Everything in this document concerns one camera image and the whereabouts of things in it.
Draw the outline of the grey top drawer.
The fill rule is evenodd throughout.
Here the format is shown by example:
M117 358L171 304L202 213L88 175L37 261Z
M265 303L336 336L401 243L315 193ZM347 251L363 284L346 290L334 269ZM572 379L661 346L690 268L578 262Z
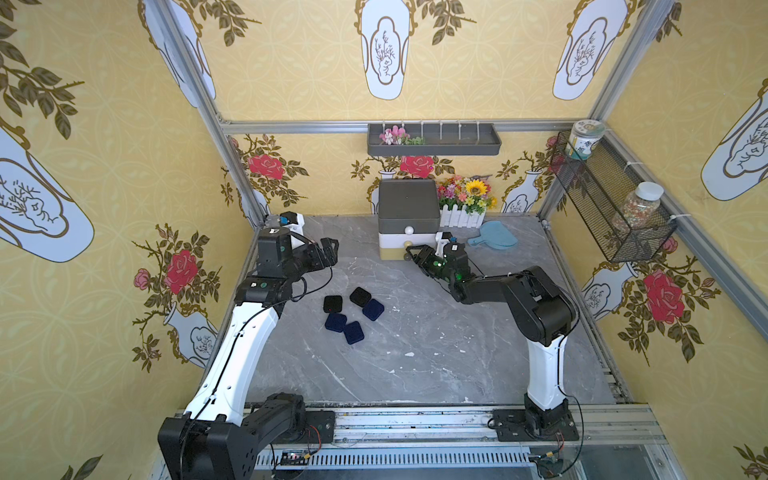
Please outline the grey top drawer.
M436 233L440 220L436 218L378 218L379 232L383 234Z

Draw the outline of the white drawer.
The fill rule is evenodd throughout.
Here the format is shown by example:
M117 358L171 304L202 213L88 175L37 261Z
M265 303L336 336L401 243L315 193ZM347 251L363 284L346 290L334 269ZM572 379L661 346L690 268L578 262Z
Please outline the white drawer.
M379 246L382 249L405 249L407 246L428 245L436 246L436 234L383 234L378 235Z

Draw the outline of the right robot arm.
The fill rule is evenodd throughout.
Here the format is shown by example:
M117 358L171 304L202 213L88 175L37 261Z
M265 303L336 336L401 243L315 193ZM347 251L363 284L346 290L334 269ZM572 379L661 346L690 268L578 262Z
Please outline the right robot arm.
M426 276L444 281L459 303L507 305L528 345L529 384L524 396L528 420L544 429L564 419L569 409L561 377L577 309L548 274L532 266L505 275L477 275L464 245L457 242L444 245L441 254L429 245L409 245L406 258Z

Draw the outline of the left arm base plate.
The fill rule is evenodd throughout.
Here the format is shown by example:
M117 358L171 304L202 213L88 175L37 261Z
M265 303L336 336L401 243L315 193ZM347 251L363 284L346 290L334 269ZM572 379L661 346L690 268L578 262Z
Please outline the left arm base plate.
M306 425L299 443L326 445L334 441L336 414L332 410L307 410Z

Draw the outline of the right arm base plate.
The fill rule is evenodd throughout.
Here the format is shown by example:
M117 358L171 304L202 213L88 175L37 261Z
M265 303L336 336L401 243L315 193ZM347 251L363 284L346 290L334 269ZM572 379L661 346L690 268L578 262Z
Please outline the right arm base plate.
M577 441L581 438L569 410L538 412L535 409L496 409L486 426L500 442Z

